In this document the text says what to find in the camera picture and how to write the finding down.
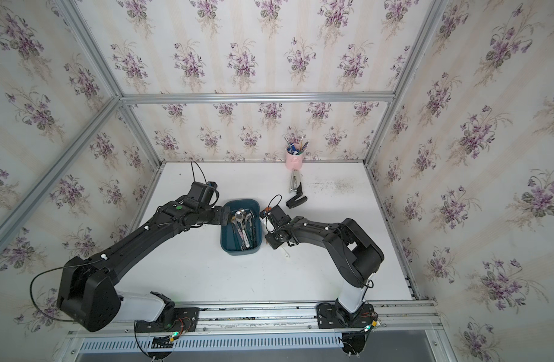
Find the small silver spoon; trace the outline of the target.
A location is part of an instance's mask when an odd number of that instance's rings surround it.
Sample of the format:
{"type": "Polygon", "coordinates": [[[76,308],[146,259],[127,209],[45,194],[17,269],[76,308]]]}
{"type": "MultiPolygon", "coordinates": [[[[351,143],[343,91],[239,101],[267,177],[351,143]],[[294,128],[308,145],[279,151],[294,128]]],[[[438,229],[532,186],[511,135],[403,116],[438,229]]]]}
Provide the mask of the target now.
{"type": "Polygon", "coordinates": [[[246,218],[245,211],[243,209],[237,210],[235,218],[239,222],[240,228],[242,229],[242,224],[245,222],[245,218],[246,218]]]}

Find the large silver spoon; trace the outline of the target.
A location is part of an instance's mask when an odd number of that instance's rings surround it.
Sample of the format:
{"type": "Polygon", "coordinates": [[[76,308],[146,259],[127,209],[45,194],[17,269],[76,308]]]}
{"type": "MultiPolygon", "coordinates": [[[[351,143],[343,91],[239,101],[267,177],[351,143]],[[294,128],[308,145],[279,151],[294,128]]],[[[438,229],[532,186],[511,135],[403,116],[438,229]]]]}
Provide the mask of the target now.
{"type": "Polygon", "coordinates": [[[248,249],[253,249],[257,246],[257,226],[254,213],[252,211],[245,212],[245,234],[248,238],[248,249]]]}

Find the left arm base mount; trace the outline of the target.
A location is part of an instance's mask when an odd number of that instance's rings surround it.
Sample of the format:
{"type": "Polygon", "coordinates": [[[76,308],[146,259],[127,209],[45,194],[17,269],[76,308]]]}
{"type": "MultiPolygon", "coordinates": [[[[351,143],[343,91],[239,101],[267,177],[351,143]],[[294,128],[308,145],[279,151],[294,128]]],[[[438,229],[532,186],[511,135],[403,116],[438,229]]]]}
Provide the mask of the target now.
{"type": "Polygon", "coordinates": [[[172,332],[194,332],[198,323],[201,309],[175,307],[164,311],[163,315],[156,321],[136,321],[136,333],[172,333],[172,332]]]}

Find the silver spoon teal handle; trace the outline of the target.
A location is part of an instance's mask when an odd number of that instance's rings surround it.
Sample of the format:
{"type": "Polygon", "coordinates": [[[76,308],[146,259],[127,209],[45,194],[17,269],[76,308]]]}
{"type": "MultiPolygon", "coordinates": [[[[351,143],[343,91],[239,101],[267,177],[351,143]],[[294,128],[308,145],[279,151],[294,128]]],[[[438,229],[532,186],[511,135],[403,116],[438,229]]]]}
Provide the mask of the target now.
{"type": "Polygon", "coordinates": [[[236,244],[240,250],[246,249],[245,240],[243,239],[242,230],[240,228],[239,222],[236,220],[235,217],[231,220],[231,226],[233,229],[234,238],[236,240],[236,244]]]}

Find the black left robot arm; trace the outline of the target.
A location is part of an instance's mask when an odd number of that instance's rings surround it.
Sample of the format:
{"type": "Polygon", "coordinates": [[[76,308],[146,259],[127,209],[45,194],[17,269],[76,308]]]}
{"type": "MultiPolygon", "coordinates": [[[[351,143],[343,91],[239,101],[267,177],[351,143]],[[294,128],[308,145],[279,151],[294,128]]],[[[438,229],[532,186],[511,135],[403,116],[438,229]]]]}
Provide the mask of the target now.
{"type": "Polygon", "coordinates": [[[83,260],[74,257],[64,265],[57,307],[89,332],[97,332],[116,319],[123,301],[116,285],[145,256],[167,240],[201,225],[225,226],[227,207],[191,208],[180,201],[160,206],[141,227],[118,243],[83,260]]]}

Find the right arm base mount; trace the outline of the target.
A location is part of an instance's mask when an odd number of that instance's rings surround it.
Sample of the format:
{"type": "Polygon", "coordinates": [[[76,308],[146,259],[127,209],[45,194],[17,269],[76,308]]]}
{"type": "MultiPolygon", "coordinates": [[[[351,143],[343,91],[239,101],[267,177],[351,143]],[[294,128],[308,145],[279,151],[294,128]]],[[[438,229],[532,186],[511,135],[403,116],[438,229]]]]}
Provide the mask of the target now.
{"type": "Polygon", "coordinates": [[[355,312],[348,312],[339,301],[320,303],[316,306],[319,329],[370,330],[378,325],[379,315],[370,303],[361,303],[355,312]]]}

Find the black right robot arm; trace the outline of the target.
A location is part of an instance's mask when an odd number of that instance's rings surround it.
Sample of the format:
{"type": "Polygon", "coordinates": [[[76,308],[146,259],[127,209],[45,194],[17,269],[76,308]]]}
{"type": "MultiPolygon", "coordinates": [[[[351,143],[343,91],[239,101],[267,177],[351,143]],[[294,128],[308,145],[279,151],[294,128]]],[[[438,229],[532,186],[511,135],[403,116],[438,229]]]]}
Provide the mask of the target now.
{"type": "Polygon", "coordinates": [[[344,280],[337,304],[348,314],[357,313],[372,287],[370,277],[385,260],[381,248],[364,229],[350,218],[341,223],[318,223],[305,217],[279,216],[272,211],[264,219],[269,226],[266,241],[272,249],[283,244],[290,247],[311,244],[328,252],[344,280]]]}

